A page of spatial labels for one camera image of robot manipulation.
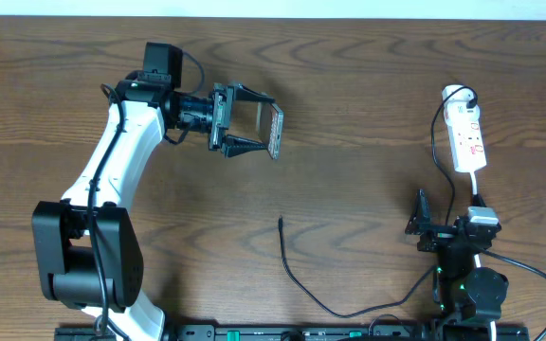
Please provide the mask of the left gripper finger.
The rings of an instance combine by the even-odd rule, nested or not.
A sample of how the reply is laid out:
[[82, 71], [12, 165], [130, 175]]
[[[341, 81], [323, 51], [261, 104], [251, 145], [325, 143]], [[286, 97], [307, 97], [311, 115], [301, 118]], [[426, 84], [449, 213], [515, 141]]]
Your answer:
[[266, 150], [263, 142], [240, 137], [236, 135], [226, 135], [222, 144], [222, 154], [226, 158], [235, 157], [244, 153]]
[[228, 87], [233, 90], [234, 100], [257, 103], [274, 103], [276, 101], [269, 95], [251, 90], [239, 82], [233, 82]]

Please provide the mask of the Galaxy S25 Ultra smartphone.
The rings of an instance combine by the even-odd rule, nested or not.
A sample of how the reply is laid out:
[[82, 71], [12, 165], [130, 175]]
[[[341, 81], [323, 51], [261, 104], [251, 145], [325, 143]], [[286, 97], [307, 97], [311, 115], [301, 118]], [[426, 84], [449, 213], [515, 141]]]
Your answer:
[[257, 133], [273, 160], [280, 157], [284, 112], [276, 103], [261, 102], [257, 112]]

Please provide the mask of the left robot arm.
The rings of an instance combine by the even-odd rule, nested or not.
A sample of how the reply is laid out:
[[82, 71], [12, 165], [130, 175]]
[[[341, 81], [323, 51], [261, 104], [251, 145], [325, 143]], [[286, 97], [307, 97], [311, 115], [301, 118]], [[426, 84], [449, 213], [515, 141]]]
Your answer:
[[41, 290], [95, 318], [98, 339], [171, 340], [175, 330], [142, 291], [144, 260], [130, 221], [137, 185], [170, 129], [208, 137], [226, 157], [281, 151], [284, 112], [240, 83], [215, 84], [205, 98], [179, 91], [179, 72], [135, 71], [102, 91], [103, 135], [81, 176], [58, 202], [41, 201], [31, 219]]

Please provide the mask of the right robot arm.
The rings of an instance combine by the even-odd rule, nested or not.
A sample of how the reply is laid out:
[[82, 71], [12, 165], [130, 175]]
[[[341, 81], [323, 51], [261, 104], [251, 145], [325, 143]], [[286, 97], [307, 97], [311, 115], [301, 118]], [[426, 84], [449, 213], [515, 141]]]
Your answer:
[[431, 340], [495, 340], [496, 321], [506, 299], [505, 275], [481, 266], [480, 251], [501, 231], [499, 218], [482, 197], [473, 197], [464, 216], [452, 225], [431, 220], [426, 194], [416, 192], [405, 233], [418, 235], [417, 249], [436, 255], [433, 297], [442, 310], [426, 327]]

